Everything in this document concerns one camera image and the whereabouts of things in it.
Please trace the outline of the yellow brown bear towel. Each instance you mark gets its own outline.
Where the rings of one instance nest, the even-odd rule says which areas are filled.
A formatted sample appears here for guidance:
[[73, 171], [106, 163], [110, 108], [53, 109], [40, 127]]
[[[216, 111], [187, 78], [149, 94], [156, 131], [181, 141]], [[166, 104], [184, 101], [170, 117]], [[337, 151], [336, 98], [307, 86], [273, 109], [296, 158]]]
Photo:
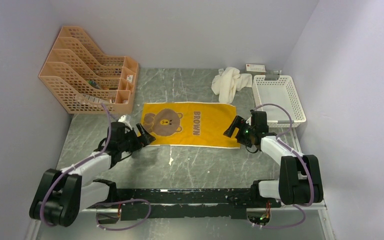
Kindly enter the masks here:
[[237, 115], [235, 106], [218, 102], [145, 103], [140, 123], [155, 137], [152, 146], [239, 149], [224, 136]]

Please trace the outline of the white terry towel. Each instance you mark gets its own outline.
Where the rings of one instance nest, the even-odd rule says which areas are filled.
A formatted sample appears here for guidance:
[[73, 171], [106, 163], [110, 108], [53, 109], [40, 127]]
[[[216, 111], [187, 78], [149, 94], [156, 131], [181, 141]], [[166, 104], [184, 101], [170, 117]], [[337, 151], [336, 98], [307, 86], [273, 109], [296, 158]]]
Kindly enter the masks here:
[[211, 83], [211, 90], [223, 104], [231, 104], [237, 91], [251, 87], [252, 75], [240, 73], [235, 67], [227, 67], [222, 74], [216, 75]]

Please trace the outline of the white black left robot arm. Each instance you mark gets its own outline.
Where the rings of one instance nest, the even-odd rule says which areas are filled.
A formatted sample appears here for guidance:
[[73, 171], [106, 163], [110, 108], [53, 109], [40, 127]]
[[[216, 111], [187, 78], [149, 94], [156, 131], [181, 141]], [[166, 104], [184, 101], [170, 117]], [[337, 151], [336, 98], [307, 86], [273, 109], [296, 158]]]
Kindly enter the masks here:
[[96, 178], [123, 161], [123, 153], [132, 154], [156, 140], [140, 123], [136, 127], [138, 132], [123, 122], [111, 122], [106, 137], [87, 158], [61, 170], [46, 170], [30, 205], [29, 217], [51, 227], [68, 227], [88, 207], [112, 208], [136, 202], [121, 200], [115, 182]]

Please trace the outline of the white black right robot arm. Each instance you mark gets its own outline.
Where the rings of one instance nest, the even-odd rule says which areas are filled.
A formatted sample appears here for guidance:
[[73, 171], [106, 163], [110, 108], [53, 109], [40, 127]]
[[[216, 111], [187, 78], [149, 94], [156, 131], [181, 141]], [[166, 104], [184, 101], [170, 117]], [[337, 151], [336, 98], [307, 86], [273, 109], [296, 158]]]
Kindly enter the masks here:
[[271, 157], [280, 167], [277, 180], [256, 180], [251, 185], [250, 202], [262, 207], [269, 199], [285, 205], [308, 206], [324, 199], [324, 190], [318, 158], [303, 154], [287, 145], [279, 134], [269, 131], [267, 114], [251, 111], [247, 121], [237, 115], [223, 133], [228, 138]]

